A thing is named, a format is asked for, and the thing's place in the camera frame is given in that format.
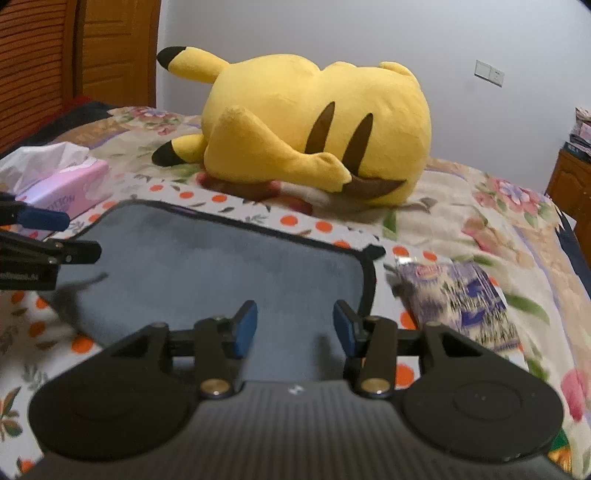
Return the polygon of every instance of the black ear tip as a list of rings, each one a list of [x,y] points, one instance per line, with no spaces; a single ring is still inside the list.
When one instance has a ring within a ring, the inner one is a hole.
[[[158,63],[168,70],[168,64],[187,47],[166,47],[158,52],[156,59]]]
[[[174,167],[185,163],[185,161],[176,154],[173,143],[166,142],[152,154],[152,163],[158,167]]]

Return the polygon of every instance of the wooden door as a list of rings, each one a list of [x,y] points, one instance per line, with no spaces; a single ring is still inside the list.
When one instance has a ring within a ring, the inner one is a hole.
[[[82,93],[117,106],[155,106],[160,0],[86,0]]]
[[[0,153],[72,99],[78,8],[78,0],[12,0],[0,12]]]
[[[562,150],[546,193],[564,213],[578,220],[583,192],[590,180],[591,166]]]
[[[591,265],[591,190],[583,193],[579,203],[579,215],[577,225],[574,227],[574,234],[577,236],[587,265]]]

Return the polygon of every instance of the pink tissue box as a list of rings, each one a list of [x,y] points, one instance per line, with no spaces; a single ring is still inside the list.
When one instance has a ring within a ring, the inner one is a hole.
[[[108,173],[107,162],[90,157],[80,165],[64,168],[39,181],[21,193],[17,200],[38,208],[66,212],[73,220],[111,195],[103,185]],[[51,233],[20,225],[16,227],[17,233],[39,240]]]

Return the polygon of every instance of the snack bag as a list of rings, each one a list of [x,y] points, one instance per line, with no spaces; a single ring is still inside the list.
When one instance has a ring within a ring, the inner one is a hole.
[[[441,322],[496,353],[518,347],[502,292],[474,262],[407,263],[392,273],[419,326]]]

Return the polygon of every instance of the wooden cabinet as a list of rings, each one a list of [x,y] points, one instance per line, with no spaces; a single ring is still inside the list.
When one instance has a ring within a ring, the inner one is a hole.
[[[564,213],[577,220],[574,233],[591,265],[591,164],[561,150],[546,193]]]

